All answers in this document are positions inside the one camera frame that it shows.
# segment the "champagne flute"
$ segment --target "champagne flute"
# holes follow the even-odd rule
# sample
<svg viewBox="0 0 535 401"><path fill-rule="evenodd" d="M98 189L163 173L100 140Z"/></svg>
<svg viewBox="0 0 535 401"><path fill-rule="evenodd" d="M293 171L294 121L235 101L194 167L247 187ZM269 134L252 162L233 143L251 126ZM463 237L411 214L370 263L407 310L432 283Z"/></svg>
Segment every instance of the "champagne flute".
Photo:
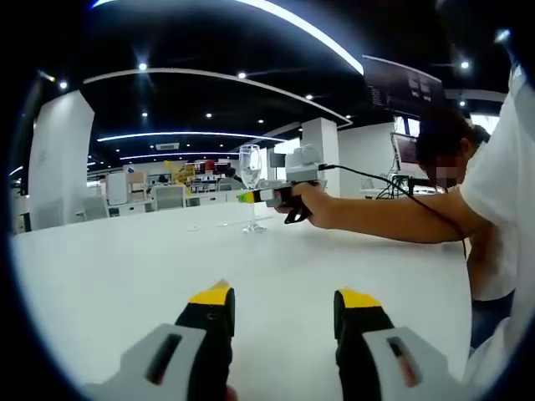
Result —
<svg viewBox="0 0 535 401"><path fill-rule="evenodd" d="M240 171L242 173L243 184L254 190L260 181L262 172L262 158L258 145L244 145L240 147ZM252 218L249 224L243 228L244 232L264 232L267 228L257 224L254 214L254 203L251 204Z"/></svg>

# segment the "black ceiling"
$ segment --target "black ceiling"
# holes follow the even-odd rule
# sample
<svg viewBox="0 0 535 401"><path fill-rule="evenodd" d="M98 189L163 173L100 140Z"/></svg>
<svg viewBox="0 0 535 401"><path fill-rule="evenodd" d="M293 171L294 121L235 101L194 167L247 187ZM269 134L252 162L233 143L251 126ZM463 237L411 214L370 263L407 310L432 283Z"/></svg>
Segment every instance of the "black ceiling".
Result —
<svg viewBox="0 0 535 401"><path fill-rule="evenodd" d="M108 135L169 130L263 135L321 116L345 124L286 95L224 79L138 74L83 84L96 75L135 69L140 62L233 76L245 71L253 81L299 96L313 94L314 102L351 115L357 125L385 118L370 110L363 77L341 57L303 30L258 8L236 0L117 0L91 9L93 2L65 3L63 8L56 6L55 15L47 15L38 32L38 43L47 46L36 46L35 68L66 79L69 90L82 91L95 111L90 152L106 164L120 165L120 155L148 154L154 143L189 143L188 151L229 151L247 141L177 136L97 142ZM493 43L482 43L472 53L453 47L432 1L272 3L327 33L359 61L366 53L407 64L442 79L447 89L507 91L505 51ZM461 58L470 59L469 71L444 66L459 64ZM57 84L46 81L43 88L41 103L61 94ZM282 138L295 135L296 129ZM28 152L20 157L28 157Z"/></svg>

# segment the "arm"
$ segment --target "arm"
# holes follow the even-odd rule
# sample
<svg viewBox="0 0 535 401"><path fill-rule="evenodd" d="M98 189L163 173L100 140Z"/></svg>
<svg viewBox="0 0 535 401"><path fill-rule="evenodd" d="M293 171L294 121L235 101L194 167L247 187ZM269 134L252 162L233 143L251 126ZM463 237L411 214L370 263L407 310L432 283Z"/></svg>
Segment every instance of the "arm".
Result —
<svg viewBox="0 0 535 401"><path fill-rule="evenodd" d="M398 200L333 198L310 184L296 185L293 194L301 196L304 204L313 213L310 221L320 228L354 231L417 243L460 240L450 224L409 198ZM481 228L486 222L468 207L459 191L444 195L421 196L418 200L455 221L466 236Z"/></svg>
<svg viewBox="0 0 535 401"><path fill-rule="evenodd" d="M495 257L494 239L496 233L497 228L486 223L483 228L470 237L471 250L466 264L472 297L479 294L492 268L492 261Z"/></svg>

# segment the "sleeve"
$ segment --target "sleeve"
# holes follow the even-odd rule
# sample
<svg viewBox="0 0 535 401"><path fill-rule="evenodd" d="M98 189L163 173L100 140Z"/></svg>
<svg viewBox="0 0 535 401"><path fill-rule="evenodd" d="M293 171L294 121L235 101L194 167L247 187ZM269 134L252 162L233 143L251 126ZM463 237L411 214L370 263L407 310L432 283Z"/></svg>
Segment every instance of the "sleeve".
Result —
<svg viewBox="0 0 535 401"><path fill-rule="evenodd" d="M468 206L496 226L517 218L517 141L514 103L508 95L491 140L461 185L461 196Z"/></svg>

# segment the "white column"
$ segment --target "white column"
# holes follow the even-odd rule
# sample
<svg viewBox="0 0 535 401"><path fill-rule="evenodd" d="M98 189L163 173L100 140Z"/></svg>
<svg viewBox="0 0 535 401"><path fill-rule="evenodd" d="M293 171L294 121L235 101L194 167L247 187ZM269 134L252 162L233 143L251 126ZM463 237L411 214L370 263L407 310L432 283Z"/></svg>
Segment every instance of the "white column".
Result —
<svg viewBox="0 0 535 401"><path fill-rule="evenodd" d="M322 155L324 163L339 165L338 128L328 119L313 119L303 124L301 146L312 145ZM338 169L324 172L327 180L326 191L332 196L340 196L340 171Z"/></svg>
<svg viewBox="0 0 535 401"><path fill-rule="evenodd" d="M77 221L86 194L87 156L94 111L79 91L39 112L28 171L33 229Z"/></svg>

